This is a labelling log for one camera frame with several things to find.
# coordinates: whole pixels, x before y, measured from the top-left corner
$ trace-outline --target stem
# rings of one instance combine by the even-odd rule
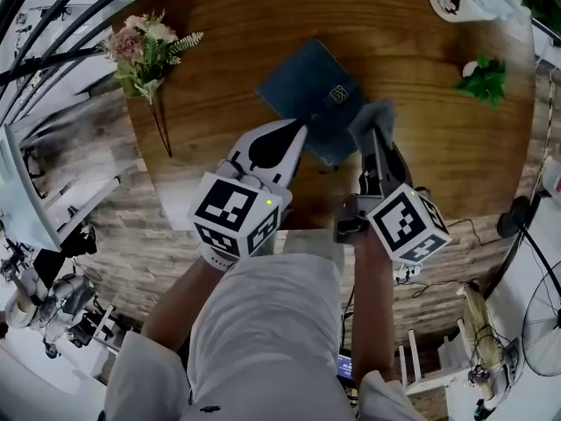
[[[158,116],[156,115],[156,110],[155,110],[153,104],[148,103],[148,108],[150,108],[150,113],[152,114],[152,118],[154,119],[154,123],[156,124],[156,128],[158,128],[158,133],[160,134],[161,142],[164,144],[164,147],[166,148],[167,155],[171,158],[171,157],[173,157],[173,155],[172,155],[171,146],[169,145],[169,137],[167,136],[167,128],[166,128],[165,120],[164,120],[164,124],[163,124],[164,132],[162,132],[162,128],[160,126],[160,121],[158,119]]]
[[[166,136],[166,140],[167,140],[167,154],[169,154],[169,157],[172,157],[172,146],[169,143],[169,134],[167,133],[167,123],[166,123],[166,118],[164,117],[164,108],[163,108],[163,103],[161,102],[161,100],[159,100],[158,97],[155,97],[156,101],[158,102],[158,106],[160,107],[160,113],[161,113],[161,125],[164,128],[164,135]]]

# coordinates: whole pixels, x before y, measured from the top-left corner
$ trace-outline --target pink flower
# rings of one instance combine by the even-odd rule
[[[105,41],[105,51],[114,61],[142,62],[142,35],[134,28],[123,28]]]

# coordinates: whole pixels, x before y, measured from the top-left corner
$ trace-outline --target round wooden tabletop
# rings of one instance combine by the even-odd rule
[[[323,42],[370,101],[394,101],[394,141],[415,186],[431,190],[446,218],[509,208],[534,109],[529,20],[451,24],[429,0],[138,0],[115,16],[114,28],[130,14],[163,10],[180,36],[204,32],[162,90],[173,159],[144,102],[127,103],[174,229],[189,228],[188,205],[202,174],[216,169],[241,134],[277,119],[255,88],[310,38]],[[497,111],[454,89],[477,52],[506,60],[506,98]],[[359,161],[355,154],[335,172],[305,151],[285,227],[329,226],[358,187]]]

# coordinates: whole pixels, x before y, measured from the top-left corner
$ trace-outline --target dark blue book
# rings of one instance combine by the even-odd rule
[[[356,151],[347,128],[366,99],[319,40],[284,60],[255,91],[280,118],[306,122],[306,147],[326,166],[338,167]]]

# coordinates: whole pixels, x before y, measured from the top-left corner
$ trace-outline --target white cube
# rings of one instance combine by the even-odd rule
[[[390,259],[415,265],[451,242],[437,207],[402,184],[368,214]]]
[[[205,173],[188,218],[201,242],[244,258],[255,253],[279,227],[281,205],[278,195]]]

